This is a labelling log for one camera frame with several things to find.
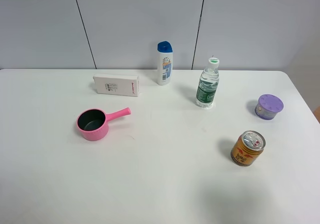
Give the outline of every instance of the purple lid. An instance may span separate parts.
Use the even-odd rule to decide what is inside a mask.
[[[260,106],[269,112],[278,113],[284,108],[284,103],[272,94],[261,95],[258,101]]]

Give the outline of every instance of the gold can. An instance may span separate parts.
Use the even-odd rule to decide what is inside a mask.
[[[264,151],[265,138],[258,132],[245,131],[231,150],[232,160],[240,166],[250,166]]]

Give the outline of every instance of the cardboard box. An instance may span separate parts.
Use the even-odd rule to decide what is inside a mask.
[[[139,76],[96,74],[93,76],[96,91],[104,94],[139,96]]]

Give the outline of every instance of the black nonstick coating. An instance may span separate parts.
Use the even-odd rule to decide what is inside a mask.
[[[93,131],[103,125],[106,120],[105,114],[97,109],[91,109],[80,115],[78,126],[84,131]]]

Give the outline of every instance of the plastic bottle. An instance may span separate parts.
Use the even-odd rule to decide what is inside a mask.
[[[174,54],[168,41],[158,43],[158,52],[157,81],[159,85],[165,85],[169,83],[171,79]]]
[[[196,104],[202,108],[211,108],[219,83],[219,59],[210,58],[201,74],[196,94]]]

